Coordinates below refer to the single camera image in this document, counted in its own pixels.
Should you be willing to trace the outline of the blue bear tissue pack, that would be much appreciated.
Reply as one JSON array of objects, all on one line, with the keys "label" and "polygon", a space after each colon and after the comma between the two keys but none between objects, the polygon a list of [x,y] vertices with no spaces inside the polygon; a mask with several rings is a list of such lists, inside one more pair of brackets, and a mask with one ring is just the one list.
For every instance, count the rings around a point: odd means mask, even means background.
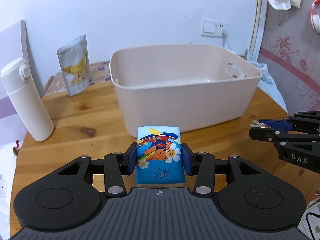
[{"label": "blue bear tissue pack", "polygon": [[185,183],[180,128],[142,126],[137,130],[136,184],[181,186]]}]

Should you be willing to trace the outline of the white wall switch socket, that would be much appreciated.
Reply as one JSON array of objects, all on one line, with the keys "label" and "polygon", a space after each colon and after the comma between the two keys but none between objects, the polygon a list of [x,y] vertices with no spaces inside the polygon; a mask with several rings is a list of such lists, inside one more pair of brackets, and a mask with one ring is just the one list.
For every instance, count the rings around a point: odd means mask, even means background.
[{"label": "white wall switch socket", "polygon": [[226,38],[228,36],[229,24],[203,18],[201,21],[201,36]]}]

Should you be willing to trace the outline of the white thermos bottle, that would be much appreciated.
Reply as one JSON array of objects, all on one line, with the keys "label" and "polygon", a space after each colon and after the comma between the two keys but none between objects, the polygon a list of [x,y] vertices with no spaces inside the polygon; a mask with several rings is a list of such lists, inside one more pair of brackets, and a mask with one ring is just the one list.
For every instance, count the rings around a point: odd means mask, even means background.
[{"label": "white thermos bottle", "polygon": [[1,70],[1,80],[16,113],[33,139],[48,139],[55,126],[37,91],[27,61],[19,57],[8,63]]}]

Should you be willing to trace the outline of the light blue quilted blanket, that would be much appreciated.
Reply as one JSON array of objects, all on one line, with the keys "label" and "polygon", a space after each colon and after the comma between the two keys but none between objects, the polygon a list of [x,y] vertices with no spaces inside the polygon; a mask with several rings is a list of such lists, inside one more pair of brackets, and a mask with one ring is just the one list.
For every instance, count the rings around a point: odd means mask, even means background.
[{"label": "light blue quilted blanket", "polygon": [[246,51],[245,57],[247,62],[255,66],[262,73],[260,81],[258,82],[258,87],[272,98],[285,112],[287,112],[286,103],[275,83],[275,80],[268,72],[267,64],[254,61],[249,50]]}]

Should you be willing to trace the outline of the cream curved mirror frame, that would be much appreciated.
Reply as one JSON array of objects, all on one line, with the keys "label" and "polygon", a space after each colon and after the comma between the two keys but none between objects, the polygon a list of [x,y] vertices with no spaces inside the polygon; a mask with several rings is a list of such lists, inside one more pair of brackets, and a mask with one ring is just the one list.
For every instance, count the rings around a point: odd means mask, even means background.
[{"label": "cream curved mirror frame", "polygon": [[251,44],[249,48],[249,51],[252,55],[252,59],[254,61],[257,61],[258,59],[262,40],[263,40],[266,15],[267,15],[267,4],[268,4],[267,0],[257,0],[254,28],[253,28],[253,34],[252,34]]}]

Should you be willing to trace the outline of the beige plastic storage bin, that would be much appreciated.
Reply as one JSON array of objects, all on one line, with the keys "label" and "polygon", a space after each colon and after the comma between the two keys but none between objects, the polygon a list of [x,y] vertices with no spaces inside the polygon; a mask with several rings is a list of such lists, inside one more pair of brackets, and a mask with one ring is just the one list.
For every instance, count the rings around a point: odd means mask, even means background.
[{"label": "beige plastic storage bin", "polygon": [[241,117],[261,72],[227,49],[197,44],[127,48],[110,60],[126,131],[177,126],[181,132]]}]

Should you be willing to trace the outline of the banana chips snack pouch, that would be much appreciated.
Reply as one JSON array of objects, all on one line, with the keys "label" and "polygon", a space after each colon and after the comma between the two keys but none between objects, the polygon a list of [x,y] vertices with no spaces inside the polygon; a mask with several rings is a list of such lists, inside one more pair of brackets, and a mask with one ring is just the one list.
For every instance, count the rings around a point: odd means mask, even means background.
[{"label": "banana chips snack pouch", "polygon": [[82,71],[86,71],[89,75],[86,35],[79,36],[68,44],[60,47],[57,50],[57,57],[59,59],[61,72],[65,72],[63,78],[69,96],[74,96],[84,91],[89,85],[82,85],[82,88],[71,88],[71,85],[67,80],[67,74],[75,75]]}]

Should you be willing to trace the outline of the lilac bed headboard panel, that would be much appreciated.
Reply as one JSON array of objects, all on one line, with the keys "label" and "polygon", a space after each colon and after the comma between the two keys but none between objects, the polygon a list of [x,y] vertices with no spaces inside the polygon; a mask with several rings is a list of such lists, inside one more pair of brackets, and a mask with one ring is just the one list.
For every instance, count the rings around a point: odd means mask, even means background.
[{"label": "lilac bed headboard panel", "polygon": [[26,23],[19,20],[1,31],[1,145],[27,132],[44,141],[46,114],[29,65]]}]

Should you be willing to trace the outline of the red white headphones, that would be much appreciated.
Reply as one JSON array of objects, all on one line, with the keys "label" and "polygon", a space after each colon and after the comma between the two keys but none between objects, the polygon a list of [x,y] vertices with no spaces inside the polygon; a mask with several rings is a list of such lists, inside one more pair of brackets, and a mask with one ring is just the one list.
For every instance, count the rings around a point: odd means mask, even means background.
[{"label": "red white headphones", "polygon": [[312,6],[310,8],[310,21],[311,21],[311,25],[314,29],[314,31],[316,33],[320,33],[320,29],[319,29],[319,26],[320,26],[320,19],[319,19],[319,15],[315,13],[315,9],[316,7],[320,4],[320,0],[315,0],[313,3],[312,3]]}]

